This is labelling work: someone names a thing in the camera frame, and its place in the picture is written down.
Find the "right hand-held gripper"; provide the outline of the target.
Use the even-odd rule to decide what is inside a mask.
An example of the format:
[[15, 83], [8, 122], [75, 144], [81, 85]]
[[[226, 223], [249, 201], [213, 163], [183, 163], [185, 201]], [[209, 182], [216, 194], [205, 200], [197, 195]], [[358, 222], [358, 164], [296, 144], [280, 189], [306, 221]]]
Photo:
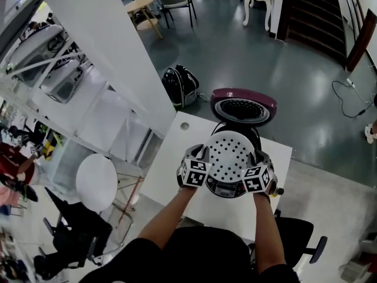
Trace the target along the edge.
[[243, 169], [243, 186], [247, 193], [273, 194], [277, 188], [277, 177], [273, 166], [270, 165], [271, 159], [261, 150], [254, 152], [256, 158], [252, 153], [247, 155], [248, 169]]

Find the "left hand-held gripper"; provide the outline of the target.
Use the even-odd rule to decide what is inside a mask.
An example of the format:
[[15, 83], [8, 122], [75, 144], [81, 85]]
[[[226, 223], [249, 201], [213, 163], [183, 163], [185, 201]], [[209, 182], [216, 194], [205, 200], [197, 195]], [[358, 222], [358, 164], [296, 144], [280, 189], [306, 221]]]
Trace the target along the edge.
[[180, 187], [202, 187], [211, 169], [210, 149], [203, 145], [191, 146], [186, 150], [184, 158], [177, 170], [178, 185]]

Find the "white perforated steamer tray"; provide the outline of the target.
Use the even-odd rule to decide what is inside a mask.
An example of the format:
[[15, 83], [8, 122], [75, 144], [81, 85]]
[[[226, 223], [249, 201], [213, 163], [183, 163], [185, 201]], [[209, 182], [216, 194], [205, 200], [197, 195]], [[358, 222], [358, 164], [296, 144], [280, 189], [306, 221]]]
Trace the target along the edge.
[[223, 183], [239, 182], [250, 156], [255, 157], [251, 141], [235, 131], [214, 133], [206, 143], [209, 148], [210, 177]]

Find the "person's right forearm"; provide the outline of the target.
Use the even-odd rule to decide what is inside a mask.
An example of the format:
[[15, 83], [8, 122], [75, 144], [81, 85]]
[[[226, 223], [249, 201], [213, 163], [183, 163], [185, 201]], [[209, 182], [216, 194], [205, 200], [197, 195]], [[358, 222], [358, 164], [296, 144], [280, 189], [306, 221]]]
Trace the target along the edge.
[[265, 270], [286, 264], [282, 240], [275, 217], [264, 193], [253, 195], [256, 206], [256, 266], [259, 274]]

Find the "person's left forearm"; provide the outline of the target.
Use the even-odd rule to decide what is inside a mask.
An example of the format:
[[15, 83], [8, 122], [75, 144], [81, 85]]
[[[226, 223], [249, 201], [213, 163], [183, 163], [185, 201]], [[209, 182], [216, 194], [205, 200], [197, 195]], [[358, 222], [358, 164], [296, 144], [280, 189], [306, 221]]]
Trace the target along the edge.
[[175, 197], [141, 230], [138, 238], [153, 242], [163, 249], [176, 230], [183, 213], [196, 193], [194, 187], [181, 188]]

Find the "white square table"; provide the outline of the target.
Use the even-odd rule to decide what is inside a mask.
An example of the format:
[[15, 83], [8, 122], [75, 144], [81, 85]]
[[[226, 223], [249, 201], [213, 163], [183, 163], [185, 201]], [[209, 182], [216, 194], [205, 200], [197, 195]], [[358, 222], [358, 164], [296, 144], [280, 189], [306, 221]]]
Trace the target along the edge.
[[[178, 112], [140, 189], [141, 194], [165, 206], [179, 190], [176, 170], [185, 151], [195, 144], [204, 144], [216, 127], [210, 121]], [[274, 165], [278, 186], [287, 178], [292, 148], [262, 138], [262, 149]], [[254, 240], [256, 208], [252, 195], [225, 199], [214, 195], [207, 187], [197, 190], [184, 215], [207, 226], [228, 229], [242, 238]]]

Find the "maroon rice cooker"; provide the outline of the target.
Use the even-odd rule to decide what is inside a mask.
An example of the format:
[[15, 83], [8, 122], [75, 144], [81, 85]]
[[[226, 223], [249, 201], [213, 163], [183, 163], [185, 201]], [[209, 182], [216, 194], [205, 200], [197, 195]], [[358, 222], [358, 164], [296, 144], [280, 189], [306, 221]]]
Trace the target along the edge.
[[[277, 102], [273, 98], [252, 90], [241, 88], [220, 88], [213, 91], [210, 100], [213, 114], [220, 124], [211, 136], [220, 131], [235, 131], [247, 137], [254, 150], [262, 150], [257, 128], [270, 122], [277, 112]], [[223, 183], [208, 176], [206, 186], [216, 196], [235, 199], [247, 194], [242, 179], [239, 182]]]

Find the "black backpack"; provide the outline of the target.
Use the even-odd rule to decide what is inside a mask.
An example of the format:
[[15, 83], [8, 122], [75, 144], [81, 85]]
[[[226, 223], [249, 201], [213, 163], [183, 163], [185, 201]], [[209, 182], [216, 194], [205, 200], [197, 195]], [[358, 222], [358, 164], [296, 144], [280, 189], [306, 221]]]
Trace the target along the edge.
[[177, 64], [169, 67], [163, 74], [161, 82], [176, 110], [193, 104], [198, 98], [206, 99], [199, 92], [199, 81], [186, 67]]

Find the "person's black shirt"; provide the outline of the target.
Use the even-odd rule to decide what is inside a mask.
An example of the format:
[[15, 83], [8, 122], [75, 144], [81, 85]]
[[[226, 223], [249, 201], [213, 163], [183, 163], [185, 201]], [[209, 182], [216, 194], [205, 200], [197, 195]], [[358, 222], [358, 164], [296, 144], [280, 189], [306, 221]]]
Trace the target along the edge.
[[261, 274], [248, 246], [235, 233], [208, 226], [178, 228], [163, 249], [143, 238], [131, 241], [109, 263], [79, 283], [299, 283], [284, 264]]

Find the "white metal shelving rack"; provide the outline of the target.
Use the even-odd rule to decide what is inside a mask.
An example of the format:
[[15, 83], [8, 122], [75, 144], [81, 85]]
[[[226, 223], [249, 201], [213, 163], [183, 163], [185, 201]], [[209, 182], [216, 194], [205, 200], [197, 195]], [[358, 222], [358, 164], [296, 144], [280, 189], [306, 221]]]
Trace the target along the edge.
[[141, 176], [151, 129], [59, 25], [0, 34], [0, 96], [69, 140]]

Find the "yellow black box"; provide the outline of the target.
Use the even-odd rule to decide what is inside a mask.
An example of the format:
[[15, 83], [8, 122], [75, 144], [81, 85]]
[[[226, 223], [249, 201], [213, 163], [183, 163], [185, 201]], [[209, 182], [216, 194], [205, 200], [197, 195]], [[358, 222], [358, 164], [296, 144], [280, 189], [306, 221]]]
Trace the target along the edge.
[[62, 147], [63, 142], [64, 142], [64, 136], [62, 136], [60, 133], [56, 132], [55, 130], [50, 129], [47, 133], [47, 136], [45, 138], [45, 143], [44, 143], [45, 159], [50, 160], [55, 148]]

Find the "grey small box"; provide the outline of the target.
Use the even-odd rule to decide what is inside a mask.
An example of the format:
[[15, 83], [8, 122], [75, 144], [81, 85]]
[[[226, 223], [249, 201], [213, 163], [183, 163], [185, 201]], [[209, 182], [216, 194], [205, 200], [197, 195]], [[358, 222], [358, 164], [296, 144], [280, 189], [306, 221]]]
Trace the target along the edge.
[[349, 261], [341, 267], [340, 278], [347, 283], [355, 283], [367, 273], [370, 264], [360, 264], [355, 261]]

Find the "dark wooden staircase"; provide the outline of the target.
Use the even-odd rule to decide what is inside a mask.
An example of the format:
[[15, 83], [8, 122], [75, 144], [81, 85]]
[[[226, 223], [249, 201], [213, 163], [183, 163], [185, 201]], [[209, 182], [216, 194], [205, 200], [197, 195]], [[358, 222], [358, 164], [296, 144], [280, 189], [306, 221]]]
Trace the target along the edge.
[[276, 38], [308, 45], [351, 73], [375, 32], [377, 11], [360, 0], [283, 0]]

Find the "round wooden table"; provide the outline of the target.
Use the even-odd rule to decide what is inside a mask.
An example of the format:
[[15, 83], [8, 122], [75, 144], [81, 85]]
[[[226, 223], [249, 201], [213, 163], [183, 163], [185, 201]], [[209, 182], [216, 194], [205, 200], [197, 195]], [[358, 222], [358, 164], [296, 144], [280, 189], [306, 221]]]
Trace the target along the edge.
[[[160, 39], [163, 39], [163, 36], [157, 28], [158, 19], [150, 11], [150, 5], [153, 4], [154, 1], [155, 0], [134, 0], [125, 6], [125, 10], [127, 11], [127, 14], [131, 15], [132, 23], [137, 31], [143, 31], [152, 28], [160, 37]], [[145, 20], [140, 23], [136, 23], [135, 20], [135, 14], [138, 11], [141, 11], [141, 13], [145, 17]]]

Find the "black swivel chair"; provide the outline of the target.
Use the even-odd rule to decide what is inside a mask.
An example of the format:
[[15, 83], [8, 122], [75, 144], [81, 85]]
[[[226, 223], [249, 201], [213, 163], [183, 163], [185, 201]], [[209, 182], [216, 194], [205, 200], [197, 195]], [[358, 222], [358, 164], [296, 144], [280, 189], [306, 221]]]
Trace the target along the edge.
[[67, 268], [81, 268], [85, 265], [87, 254], [72, 248], [61, 249], [52, 254], [37, 255], [33, 258], [35, 272], [43, 280], [49, 280]]

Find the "black chrome-frame chair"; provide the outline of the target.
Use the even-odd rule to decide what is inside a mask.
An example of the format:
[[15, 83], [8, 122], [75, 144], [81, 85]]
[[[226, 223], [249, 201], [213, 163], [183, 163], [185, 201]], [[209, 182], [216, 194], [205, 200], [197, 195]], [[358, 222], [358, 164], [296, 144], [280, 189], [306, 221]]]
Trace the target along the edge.
[[96, 258], [105, 255], [105, 247], [113, 227], [100, 214], [89, 210], [81, 202], [69, 204], [46, 188], [48, 196], [59, 211], [57, 224], [51, 226], [47, 218], [43, 222], [53, 236], [53, 245], [65, 256], [67, 264], [85, 265], [87, 260], [95, 265]]

